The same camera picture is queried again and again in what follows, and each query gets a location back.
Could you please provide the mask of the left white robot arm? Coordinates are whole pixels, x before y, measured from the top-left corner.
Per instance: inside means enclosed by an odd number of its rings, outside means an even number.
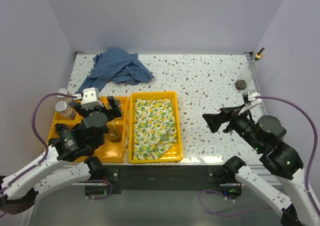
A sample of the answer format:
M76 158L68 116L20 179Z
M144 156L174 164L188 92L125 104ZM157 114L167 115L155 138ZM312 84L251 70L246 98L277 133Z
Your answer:
M104 180L104 166L94 151L105 143L105 135L110 131L107 123L123 116L121 103L109 96L106 108L95 94L70 98L79 100L73 109L82 121L73 128L58 124L58 137L43 143L45 151L38 158L10 176L1 176L3 215L24 212L44 196L73 183L101 182L112 189L112 184Z

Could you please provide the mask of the blue label spice jar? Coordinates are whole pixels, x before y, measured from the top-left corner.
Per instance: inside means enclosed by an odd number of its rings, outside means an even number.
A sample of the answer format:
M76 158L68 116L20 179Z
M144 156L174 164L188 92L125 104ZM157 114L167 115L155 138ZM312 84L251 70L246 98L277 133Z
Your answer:
M76 102L74 98L67 97L66 95L71 95L71 93L66 88L60 88L57 90L58 95L56 97L59 101L65 101L68 105L73 106Z

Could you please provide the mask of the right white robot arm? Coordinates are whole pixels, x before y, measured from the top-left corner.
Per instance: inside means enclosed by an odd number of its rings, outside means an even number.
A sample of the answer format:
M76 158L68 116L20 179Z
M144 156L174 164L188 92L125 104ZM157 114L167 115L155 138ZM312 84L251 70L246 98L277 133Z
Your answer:
M264 168L285 189L281 193L259 177L238 156L222 165L217 177L222 184L239 182L250 188L280 216L282 225L319 225L320 203L305 178L305 168L297 151L283 138L286 129L274 116L254 121L250 111L222 108L219 114L203 114L210 131L216 133L227 123L224 133L236 132L260 156Z

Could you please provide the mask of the brown spice shaker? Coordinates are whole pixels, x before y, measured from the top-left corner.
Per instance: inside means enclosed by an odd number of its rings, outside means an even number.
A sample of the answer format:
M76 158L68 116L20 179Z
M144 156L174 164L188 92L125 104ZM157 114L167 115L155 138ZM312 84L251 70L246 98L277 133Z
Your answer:
M63 135L66 131L68 131L70 128L68 127L67 124L64 124L64 123L56 123L55 126L54 126L54 130L55 130L55 133L58 135L58 136L61 136Z

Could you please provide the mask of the glass oil bottle gold pourer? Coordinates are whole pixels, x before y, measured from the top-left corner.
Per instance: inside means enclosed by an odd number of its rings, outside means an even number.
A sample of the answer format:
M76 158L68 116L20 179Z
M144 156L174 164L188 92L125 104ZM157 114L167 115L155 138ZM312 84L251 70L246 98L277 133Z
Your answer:
M118 129L117 123L115 120L109 123L109 137L111 142L121 142L122 134L121 131Z

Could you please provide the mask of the corner glass bottle gold pourer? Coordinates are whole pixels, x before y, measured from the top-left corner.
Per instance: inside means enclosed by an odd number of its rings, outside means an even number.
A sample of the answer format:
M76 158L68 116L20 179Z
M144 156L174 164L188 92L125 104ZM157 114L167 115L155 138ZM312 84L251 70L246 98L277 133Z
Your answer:
M244 65L240 75L238 76L234 84L237 90L246 89L248 84L257 74L259 69L258 61L263 58L264 51L265 51L265 47L261 48L255 54L255 56Z

